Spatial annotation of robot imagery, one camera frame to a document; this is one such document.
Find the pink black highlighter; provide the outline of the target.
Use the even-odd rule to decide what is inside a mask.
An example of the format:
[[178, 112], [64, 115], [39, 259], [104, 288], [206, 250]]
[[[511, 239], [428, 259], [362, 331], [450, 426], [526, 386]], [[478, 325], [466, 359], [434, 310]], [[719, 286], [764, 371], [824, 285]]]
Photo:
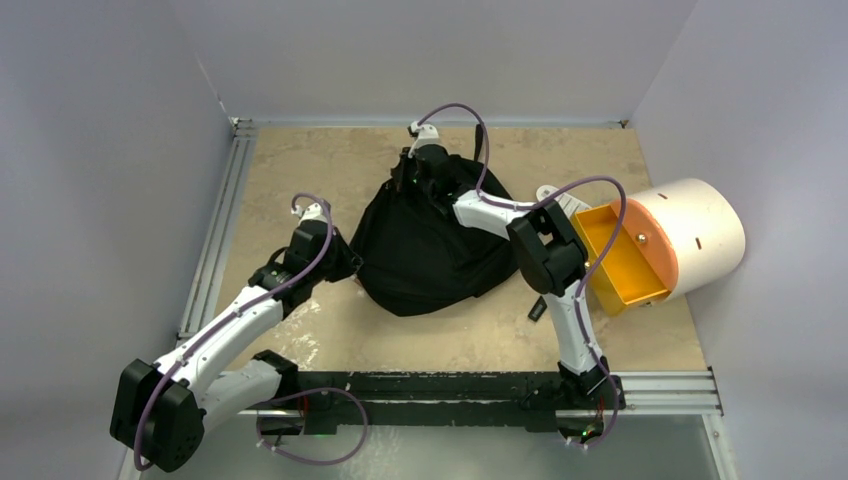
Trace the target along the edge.
[[543, 297], [538, 297], [527, 314], [527, 318], [533, 322], [538, 322], [542, 315], [546, 312], [548, 305]]

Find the black student backpack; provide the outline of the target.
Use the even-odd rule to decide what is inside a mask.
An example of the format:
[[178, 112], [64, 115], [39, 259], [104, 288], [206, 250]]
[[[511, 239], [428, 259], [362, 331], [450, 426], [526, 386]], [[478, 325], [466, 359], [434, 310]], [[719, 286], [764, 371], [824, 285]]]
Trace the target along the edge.
[[[462, 183], [509, 198], [480, 161], [448, 154], [456, 160]], [[365, 208], [351, 248], [363, 260], [358, 283], [380, 307], [399, 317], [480, 297], [517, 270], [505, 239], [449, 221], [418, 191], [395, 191], [391, 172]]]

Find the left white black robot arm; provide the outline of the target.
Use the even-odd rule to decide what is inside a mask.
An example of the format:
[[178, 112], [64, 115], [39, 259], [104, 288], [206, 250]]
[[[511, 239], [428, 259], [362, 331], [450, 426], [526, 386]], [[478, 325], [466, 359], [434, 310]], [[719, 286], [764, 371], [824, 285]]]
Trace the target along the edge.
[[253, 341], [310, 299], [316, 285], [352, 276], [358, 259], [325, 215], [302, 219], [288, 246], [248, 279], [236, 298], [185, 343], [121, 372], [109, 433], [143, 472], [173, 472], [204, 435], [240, 411], [267, 402], [284, 409], [306, 395], [299, 368], [274, 352], [228, 365]]

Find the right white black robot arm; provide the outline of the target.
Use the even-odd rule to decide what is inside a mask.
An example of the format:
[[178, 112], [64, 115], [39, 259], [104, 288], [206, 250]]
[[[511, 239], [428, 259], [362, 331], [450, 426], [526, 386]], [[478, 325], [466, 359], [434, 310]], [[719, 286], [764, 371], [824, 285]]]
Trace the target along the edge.
[[523, 280], [548, 307], [558, 343], [560, 388], [569, 404], [621, 402], [586, 301], [589, 252], [558, 204], [487, 199], [461, 182], [456, 160], [439, 145], [403, 148], [392, 177], [423, 193], [449, 221], [508, 242]]

